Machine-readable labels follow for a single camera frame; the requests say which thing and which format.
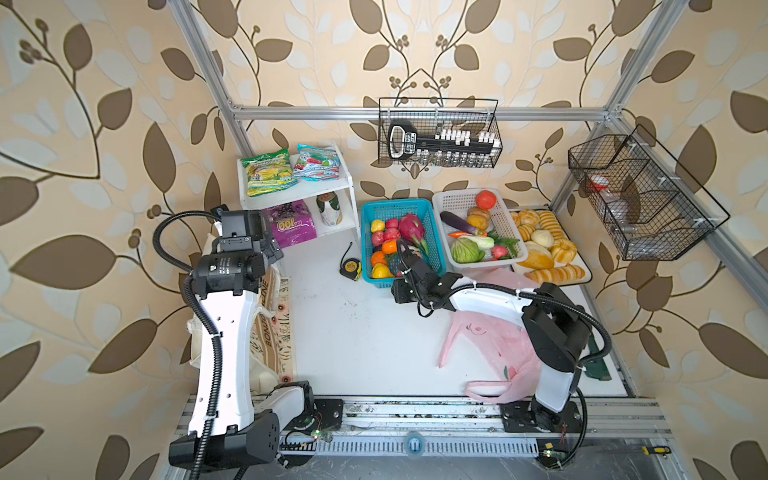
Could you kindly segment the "purple snack bag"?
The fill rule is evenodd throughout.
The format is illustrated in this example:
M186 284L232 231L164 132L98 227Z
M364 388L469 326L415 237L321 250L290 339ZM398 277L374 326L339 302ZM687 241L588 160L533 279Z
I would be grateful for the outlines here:
M264 210L274 239L282 248L299 245L317 238L317 231L303 200L284 203Z

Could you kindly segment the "teal plastic fruit basket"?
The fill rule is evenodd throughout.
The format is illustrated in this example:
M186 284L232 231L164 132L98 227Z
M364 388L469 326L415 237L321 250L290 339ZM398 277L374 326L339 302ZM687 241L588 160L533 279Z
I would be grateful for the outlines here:
M429 253L424 254L410 241L401 237L398 230L399 220L406 214L415 214L422 222ZM370 225L374 220L386 223L386 230L372 233ZM386 240L402 239L414 245L420 256L431 267L442 275L447 270L444 248L441 246L438 222L433 213L432 205L423 199L384 200L367 203L361 208L361 241L362 241L362 278L377 288L389 288L401 273L394 265L394 254L385 255L381 245Z

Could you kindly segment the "green label can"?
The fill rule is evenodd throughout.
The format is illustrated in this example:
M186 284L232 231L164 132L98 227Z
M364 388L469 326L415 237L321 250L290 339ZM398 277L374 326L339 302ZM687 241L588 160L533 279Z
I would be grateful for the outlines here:
M333 227L343 220L340 200L336 192L331 191L318 195L316 205L324 225Z

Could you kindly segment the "cream canvas tote bag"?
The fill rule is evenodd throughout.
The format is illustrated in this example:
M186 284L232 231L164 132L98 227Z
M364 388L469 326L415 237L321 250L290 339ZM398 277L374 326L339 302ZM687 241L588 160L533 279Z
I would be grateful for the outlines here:
M296 380L291 320L290 278L277 266L267 270L260 287L261 310L250 335L250 386L258 394Z

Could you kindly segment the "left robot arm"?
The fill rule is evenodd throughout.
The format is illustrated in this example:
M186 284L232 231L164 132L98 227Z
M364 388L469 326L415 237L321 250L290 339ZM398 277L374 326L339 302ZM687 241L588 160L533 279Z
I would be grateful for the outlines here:
M164 230L187 217L209 219L219 237L196 265L169 254ZM312 388L306 381L278 385L259 404L250 384L251 331L264 308L262 278L283 253L259 210L190 210L170 215L153 233L152 245L165 261L186 272L181 288L186 305L200 321L200 352L195 407L185 436L169 447L169 462L191 479L216 470L248 468L276 460L285 428L318 423Z

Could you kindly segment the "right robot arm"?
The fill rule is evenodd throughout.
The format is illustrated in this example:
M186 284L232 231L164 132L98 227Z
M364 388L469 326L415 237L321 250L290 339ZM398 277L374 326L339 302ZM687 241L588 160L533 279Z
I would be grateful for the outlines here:
M402 273L392 286L396 303L414 302L430 314L450 311L473 325L480 320L513 325L523 333L538 360L532 369L513 368L512 386L494 400L509 404L526 398L528 389L521 382L537 376L528 422L542 432L563 429L569 399L573 394L584 397L578 388L581 372L612 350L612 339L604 326L551 282L533 289L514 289L477 282L458 273L438 276L403 240L396 242L394 257Z

